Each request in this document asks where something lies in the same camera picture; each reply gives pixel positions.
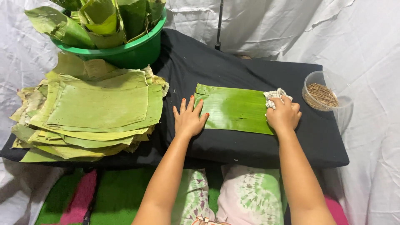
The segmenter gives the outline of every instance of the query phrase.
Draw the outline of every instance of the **woman's left hand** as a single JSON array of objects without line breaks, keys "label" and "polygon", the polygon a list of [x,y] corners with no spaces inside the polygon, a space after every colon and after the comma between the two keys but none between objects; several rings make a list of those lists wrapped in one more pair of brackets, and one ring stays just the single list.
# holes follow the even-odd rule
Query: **woman's left hand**
[{"label": "woman's left hand", "polygon": [[199,114],[203,107],[203,99],[200,99],[199,104],[197,104],[196,108],[194,107],[194,96],[190,97],[189,105],[186,108],[186,99],[182,99],[182,103],[180,105],[180,113],[176,107],[173,107],[174,117],[175,117],[175,136],[187,136],[188,138],[193,137],[200,133],[200,131],[204,128],[204,124],[206,123],[210,114],[204,113],[200,118]]}]

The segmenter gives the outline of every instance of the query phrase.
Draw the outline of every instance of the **green plastic basin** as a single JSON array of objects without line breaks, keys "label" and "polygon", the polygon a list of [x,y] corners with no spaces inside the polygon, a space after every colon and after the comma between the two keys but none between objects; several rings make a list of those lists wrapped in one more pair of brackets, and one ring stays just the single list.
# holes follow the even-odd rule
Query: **green plastic basin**
[{"label": "green plastic basin", "polygon": [[100,58],[118,68],[143,69],[154,63],[160,55],[160,32],[166,21],[166,14],[164,8],[160,21],[148,35],[115,48],[92,50],[70,47],[54,39],[52,42],[62,51],[73,53],[85,61]]}]

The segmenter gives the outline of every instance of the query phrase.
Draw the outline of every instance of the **hand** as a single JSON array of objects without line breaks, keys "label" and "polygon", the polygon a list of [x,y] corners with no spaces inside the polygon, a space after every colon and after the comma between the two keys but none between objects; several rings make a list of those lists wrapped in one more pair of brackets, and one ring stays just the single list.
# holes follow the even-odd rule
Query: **hand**
[{"label": "hand", "polygon": [[186,108],[186,99],[182,99],[180,113],[178,113],[175,106],[173,107],[175,117],[175,136],[184,135],[191,138],[200,133],[203,129],[204,124],[210,116],[210,114],[204,113],[201,118],[199,118],[200,111],[203,108],[203,99],[200,99],[200,102],[197,104],[195,109],[193,109],[193,107],[193,95],[190,97],[188,108]]},{"label": "hand", "polygon": [[281,98],[270,98],[275,103],[275,110],[267,109],[268,124],[279,133],[280,131],[294,130],[299,123],[301,112],[300,105],[292,103],[290,98],[281,96]]}]

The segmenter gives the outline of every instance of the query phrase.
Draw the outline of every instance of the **stack of banana leaves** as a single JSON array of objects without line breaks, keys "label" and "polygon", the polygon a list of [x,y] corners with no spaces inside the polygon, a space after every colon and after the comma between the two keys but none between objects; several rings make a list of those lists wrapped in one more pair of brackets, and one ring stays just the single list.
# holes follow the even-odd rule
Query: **stack of banana leaves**
[{"label": "stack of banana leaves", "polygon": [[49,6],[26,10],[40,33],[70,47],[113,48],[146,35],[161,18],[166,0],[50,0]]},{"label": "stack of banana leaves", "polygon": [[102,59],[59,53],[36,87],[18,91],[22,106],[13,147],[30,148],[21,162],[97,161],[134,152],[158,123],[169,84],[143,70],[118,69]]}]

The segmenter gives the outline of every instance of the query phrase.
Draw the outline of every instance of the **table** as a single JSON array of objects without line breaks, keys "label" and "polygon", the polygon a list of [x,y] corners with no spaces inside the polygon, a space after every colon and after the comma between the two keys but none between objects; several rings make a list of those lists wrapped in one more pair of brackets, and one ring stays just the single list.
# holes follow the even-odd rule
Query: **table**
[{"label": "table", "polygon": [[[97,162],[41,163],[58,167],[133,168],[157,165],[174,137],[172,106],[194,93],[197,83],[210,86],[244,88],[260,91],[284,89],[300,104],[303,113],[296,133],[311,166],[345,166],[349,159],[332,112],[309,107],[301,96],[305,77],[322,70],[321,65],[238,59],[216,51],[178,31],[164,29],[159,59],[153,72],[166,78],[170,89],[163,101],[160,123],[151,141],[142,142],[135,153],[120,152]],[[27,149],[11,149],[15,137],[0,151],[0,157],[19,161]],[[250,167],[279,168],[276,136],[241,131],[205,129],[189,144],[185,168],[236,163]]]}]

